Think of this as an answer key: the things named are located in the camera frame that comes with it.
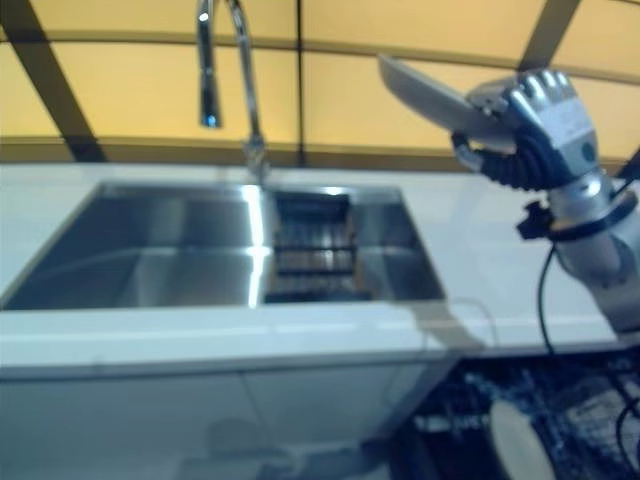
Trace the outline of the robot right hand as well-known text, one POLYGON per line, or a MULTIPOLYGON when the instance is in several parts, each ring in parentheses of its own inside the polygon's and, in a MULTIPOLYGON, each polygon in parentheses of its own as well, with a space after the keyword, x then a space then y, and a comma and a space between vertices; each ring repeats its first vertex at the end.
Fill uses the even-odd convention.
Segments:
POLYGON ((569 76, 553 68, 520 72, 486 82, 470 92, 510 134, 505 153, 476 149, 451 134, 457 160, 500 185, 524 191, 553 190, 599 168, 596 129, 569 76))

